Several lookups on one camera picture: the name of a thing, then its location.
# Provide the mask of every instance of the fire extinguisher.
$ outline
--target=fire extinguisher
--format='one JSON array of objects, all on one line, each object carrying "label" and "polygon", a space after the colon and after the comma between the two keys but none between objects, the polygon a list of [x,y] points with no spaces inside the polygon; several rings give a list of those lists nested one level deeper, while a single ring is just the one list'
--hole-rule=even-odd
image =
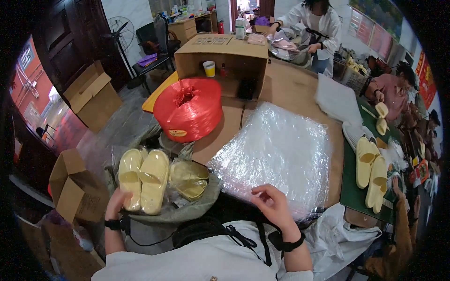
[{"label": "fire extinguisher", "polygon": [[224,21],[221,20],[217,23],[217,28],[219,29],[219,34],[224,34]]}]

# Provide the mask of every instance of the yellow paper cup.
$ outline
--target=yellow paper cup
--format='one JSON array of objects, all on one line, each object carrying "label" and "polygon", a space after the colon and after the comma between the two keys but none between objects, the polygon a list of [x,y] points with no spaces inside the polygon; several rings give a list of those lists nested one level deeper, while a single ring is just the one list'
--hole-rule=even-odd
[{"label": "yellow paper cup", "polygon": [[213,61],[207,61],[203,63],[205,68],[206,77],[214,77],[216,75],[216,63]]}]

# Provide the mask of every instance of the purple bag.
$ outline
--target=purple bag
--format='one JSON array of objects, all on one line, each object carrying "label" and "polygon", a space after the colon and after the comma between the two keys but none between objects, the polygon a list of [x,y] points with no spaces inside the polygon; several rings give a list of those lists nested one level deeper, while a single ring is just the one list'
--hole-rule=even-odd
[{"label": "purple bag", "polygon": [[140,59],[137,63],[142,66],[145,67],[146,65],[151,64],[152,62],[156,61],[156,59],[158,58],[158,54],[151,54],[149,56],[145,56],[142,59]]},{"label": "purple bag", "polygon": [[267,17],[259,17],[255,21],[255,25],[270,26],[270,20]]}]

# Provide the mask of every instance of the bubble wrap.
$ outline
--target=bubble wrap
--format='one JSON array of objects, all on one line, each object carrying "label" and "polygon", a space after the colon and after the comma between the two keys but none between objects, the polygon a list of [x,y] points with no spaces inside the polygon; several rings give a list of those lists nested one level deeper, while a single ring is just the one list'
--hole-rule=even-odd
[{"label": "bubble wrap", "polygon": [[326,126],[264,102],[207,166],[226,192],[247,201],[252,187],[274,185],[294,219],[307,221],[327,199],[331,152]]}]

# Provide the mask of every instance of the hand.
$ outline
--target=hand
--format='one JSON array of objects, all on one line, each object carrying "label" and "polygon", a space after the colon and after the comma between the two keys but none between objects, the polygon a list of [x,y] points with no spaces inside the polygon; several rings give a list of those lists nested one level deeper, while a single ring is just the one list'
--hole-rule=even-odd
[{"label": "hand", "polygon": [[123,192],[119,188],[116,188],[114,193],[109,199],[108,206],[106,207],[105,220],[118,219],[120,209],[123,204],[129,201],[133,197],[132,192]]},{"label": "hand", "polygon": [[384,102],[384,94],[380,90],[375,91],[375,97],[379,102]]},{"label": "hand", "polygon": [[392,179],[392,189],[394,190],[394,193],[397,195],[397,197],[400,199],[401,197],[405,197],[405,194],[400,190],[398,187],[398,177],[394,177]]},{"label": "hand", "polygon": [[317,49],[320,49],[320,47],[321,47],[320,43],[311,44],[308,47],[308,53],[314,54],[315,52],[317,52]]},{"label": "hand", "polygon": [[417,195],[416,201],[414,202],[414,218],[418,219],[420,213],[420,195]]},{"label": "hand", "polygon": [[292,227],[298,229],[288,208],[286,196],[276,187],[271,184],[260,185],[252,189],[252,195],[250,201],[281,231],[288,231]]},{"label": "hand", "polygon": [[269,34],[272,34],[275,36],[275,32],[277,32],[278,24],[275,22],[272,24],[268,31],[264,32],[264,36],[268,36]]}]

